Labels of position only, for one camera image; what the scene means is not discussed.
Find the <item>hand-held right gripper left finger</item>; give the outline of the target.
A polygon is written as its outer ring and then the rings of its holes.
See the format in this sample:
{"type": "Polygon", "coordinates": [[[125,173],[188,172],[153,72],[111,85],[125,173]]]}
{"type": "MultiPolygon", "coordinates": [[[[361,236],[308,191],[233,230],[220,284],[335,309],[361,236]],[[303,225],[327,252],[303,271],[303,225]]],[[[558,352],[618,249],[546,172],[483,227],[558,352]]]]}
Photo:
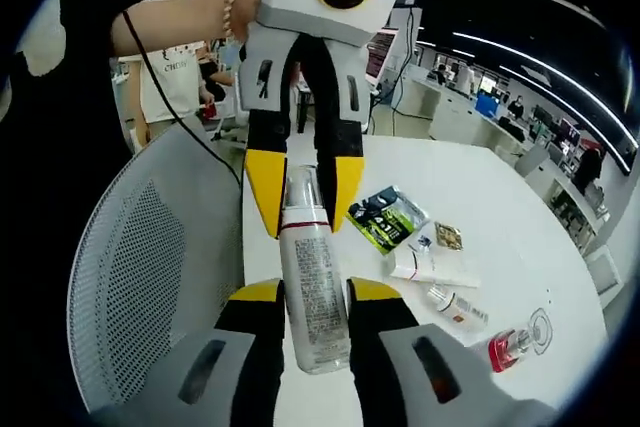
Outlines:
{"type": "Polygon", "coordinates": [[[284,286],[232,294],[215,326],[154,363],[141,391],[107,409],[110,426],[271,426],[284,371],[284,286]]]}

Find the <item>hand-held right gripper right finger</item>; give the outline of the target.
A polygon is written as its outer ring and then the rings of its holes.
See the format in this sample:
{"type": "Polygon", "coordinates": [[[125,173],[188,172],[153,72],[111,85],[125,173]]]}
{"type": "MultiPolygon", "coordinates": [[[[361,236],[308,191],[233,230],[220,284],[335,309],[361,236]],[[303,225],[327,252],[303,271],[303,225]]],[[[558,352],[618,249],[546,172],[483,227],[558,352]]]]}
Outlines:
{"type": "Polygon", "coordinates": [[[480,355],[435,324],[419,324],[401,294],[346,282],[350,369],[366,426],[550,426],[556,413],[499,386],[480,355]]]}

